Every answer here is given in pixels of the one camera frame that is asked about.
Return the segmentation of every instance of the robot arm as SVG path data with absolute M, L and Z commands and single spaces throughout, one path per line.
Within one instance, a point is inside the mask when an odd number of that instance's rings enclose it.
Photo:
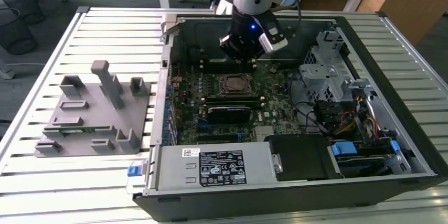
M 292 31 L 281 29 L 270 5 L 272 0 L 233 0 L 230 31 L 220 40 L 220 48 L 241 62 L 288 45 Z

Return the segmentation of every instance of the green circuit board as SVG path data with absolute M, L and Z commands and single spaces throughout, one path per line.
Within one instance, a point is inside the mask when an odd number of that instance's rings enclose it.
M 220 91 L 218 74 L 204 74 L 198 66 L 173 67 L 174 108 L 177 122 L 177 145 L 202 144 L 200 136 L 238 135 L 238 142 L 254 142 L 253 128 L 270 125 L 274 134 L 298 134 L 297 117 L 293 115 L 288 97 L 288 69 L 277 70 L 278 65 L 268 61 L 256 63 L 250 78 L 250 90 L 264 97 L 261 109 L 250 111 L 244 124 L 220 124 L 200 127 L 205 111 L 202 97 L 217 97 Z

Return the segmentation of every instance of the red wire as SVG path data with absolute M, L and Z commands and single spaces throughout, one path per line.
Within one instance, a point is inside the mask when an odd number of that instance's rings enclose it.
M 342 116 L 341 116 L 341 124 L 340 124 L 340 127 L 342 126 L 342 124 L 344 124 L 344 117 L 345 117 L 345 115 L 346 114 L 352 114 L 352 113 L 356 113 L 354 111 L 346 111 L 346 112 L 344 112 L 344 114 L 342 114 Z

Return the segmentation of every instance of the cpu socket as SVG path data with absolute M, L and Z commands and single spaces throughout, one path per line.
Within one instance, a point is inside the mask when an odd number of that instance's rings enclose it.
M 252 95 L 250 87 L 252 77 L 248 74 L 224 74 L 217 77 L 220 84 L 220 94 L 230 95 Z

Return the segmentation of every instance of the motherboard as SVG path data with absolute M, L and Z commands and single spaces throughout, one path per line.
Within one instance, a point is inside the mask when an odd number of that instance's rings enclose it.
M 253 69 L 216 74 L 201 65 L 173 65 L 177 145 L 256 142 L 302 131 L 288 96 L 292 69 L 269 60 Z

